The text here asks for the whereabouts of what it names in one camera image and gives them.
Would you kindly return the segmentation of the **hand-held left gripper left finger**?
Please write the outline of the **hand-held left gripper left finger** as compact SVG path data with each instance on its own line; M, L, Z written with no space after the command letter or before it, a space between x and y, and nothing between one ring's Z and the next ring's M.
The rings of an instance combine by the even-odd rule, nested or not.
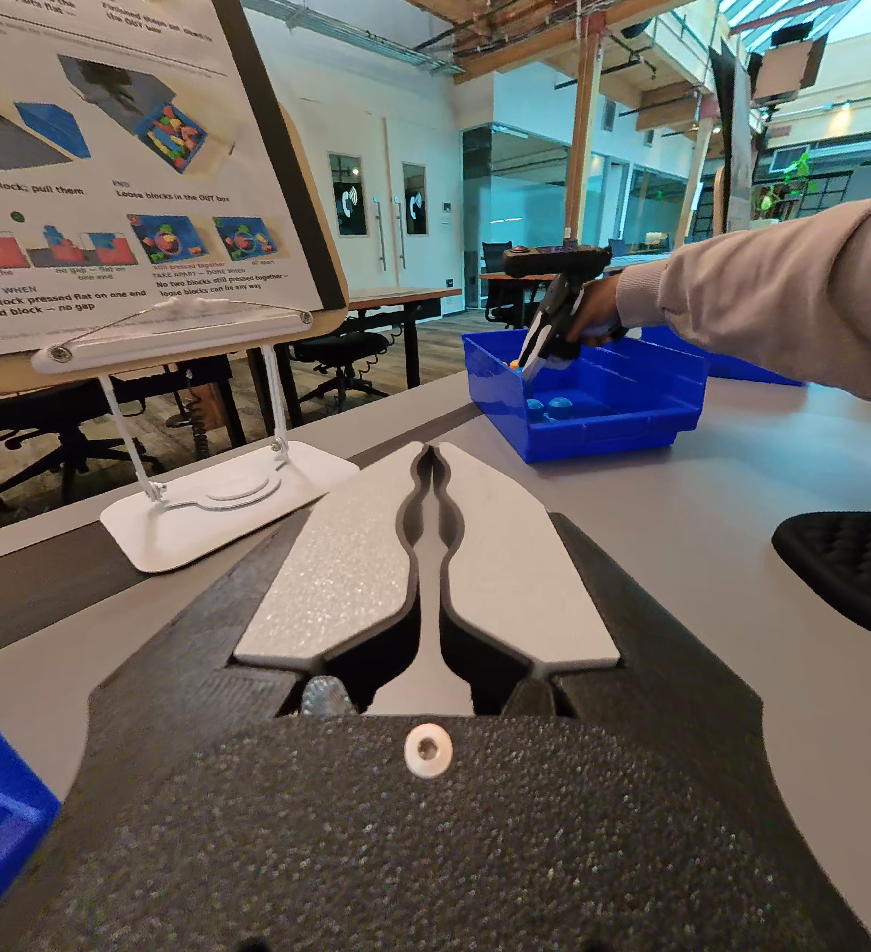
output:
M310 511L234 650L258 668L330 676L359 711L413 663L429 446L400 447Z

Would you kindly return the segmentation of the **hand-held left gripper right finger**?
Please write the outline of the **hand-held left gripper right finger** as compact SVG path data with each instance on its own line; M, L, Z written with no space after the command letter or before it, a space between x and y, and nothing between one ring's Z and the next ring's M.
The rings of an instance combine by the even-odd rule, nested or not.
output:
M501 714L523 682L618 667L620 650L546 506L445 442L432 449L432 487L447 549L440 649L476 715Z

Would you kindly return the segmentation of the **person's right forearm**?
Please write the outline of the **person's right forearm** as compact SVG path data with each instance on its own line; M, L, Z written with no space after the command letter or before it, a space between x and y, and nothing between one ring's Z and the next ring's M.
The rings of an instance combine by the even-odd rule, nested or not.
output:
M625 327L871 401L871 198L627 268Z

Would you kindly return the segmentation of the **person's right hand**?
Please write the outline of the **person's right hand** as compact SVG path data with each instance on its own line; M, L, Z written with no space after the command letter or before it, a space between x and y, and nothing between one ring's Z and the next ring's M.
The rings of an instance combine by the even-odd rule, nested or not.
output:
M621 273L615 273L584 285L566 336L569 342L601 347L626 335L617 304L620 278Z

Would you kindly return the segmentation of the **wooden-top desk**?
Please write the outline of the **wooden-top desk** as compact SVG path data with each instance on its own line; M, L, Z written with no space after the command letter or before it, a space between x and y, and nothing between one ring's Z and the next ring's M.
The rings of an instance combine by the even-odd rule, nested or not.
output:
M618 274L626 268L634 267L636 265L642 265L651 263L654 261L667 260L671 255L671 252L660 252L652 254L635 254L635 255L625 255L621 256L618 259L613 259L608 267L604 269L601 276L605 277L608 275ZM511 276L502 271L497 272L482 272L477 276L477 285L480 288L482 285L488 285L491 283L504 283L504 284L513 284L523 289L529 289L532 291L533 296L531 301L535 301L538 298L538 289L540 287L545 287L551 282L553 282L558 275L553 272L539 272L534 274L528 274L521 277Z
M406 385L408 388L416 388L421 385L416 325L421 320L440 317L441 302L462 294L461 288L391 288L357 292L349 304L349 311L339 329L342 332L351 332L370 331L385 325L402 327Z

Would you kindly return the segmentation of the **black office chair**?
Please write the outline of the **black office chair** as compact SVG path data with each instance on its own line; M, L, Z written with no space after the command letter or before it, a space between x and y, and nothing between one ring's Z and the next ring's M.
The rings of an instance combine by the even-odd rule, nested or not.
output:
M85 422L109 416L111 411L96 382L67 384L0 397L0 442L18 449L26 441L54 435L58 447L12 478L0 483L0 510L7 506L2 494L44 473L61 472L62 504L72 503L78 474L89 472L89 461L131 462L121 438L90 439L81 429Z
M528 312L535 308L537 281L517 281L504 272L504 253L513 248L512 242L483 243L485 268L483 274L502 274L502 278L487 279L485 317L489 323L509 328L523 328Z
M385 354L394 340L375 331L352 331L346 334L327 335L298 341L290 346L291 359L298 363L311 363L317 373L328 378L327 382L299 395L300 403L335 395L335 412L345 410L346 397L350 391L385 398L384 391L373 387L365 379L363 371L355 364L365 361L367 367L375 365L379 356Z

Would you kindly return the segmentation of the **black mesh pad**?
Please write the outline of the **black mesh pad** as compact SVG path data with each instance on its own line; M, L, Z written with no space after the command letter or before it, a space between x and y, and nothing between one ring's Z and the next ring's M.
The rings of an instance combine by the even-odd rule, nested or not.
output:
M871 511L818 511L782 521L772 546L820 598L871 632Z

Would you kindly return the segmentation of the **wooden support post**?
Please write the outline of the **wooden support post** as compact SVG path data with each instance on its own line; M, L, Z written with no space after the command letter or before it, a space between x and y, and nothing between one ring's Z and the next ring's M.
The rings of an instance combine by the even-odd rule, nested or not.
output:
M606 15L592 13L580 23L579 61L572 142L565 179L564 241L581 244L591 169L591 144L603 64Z

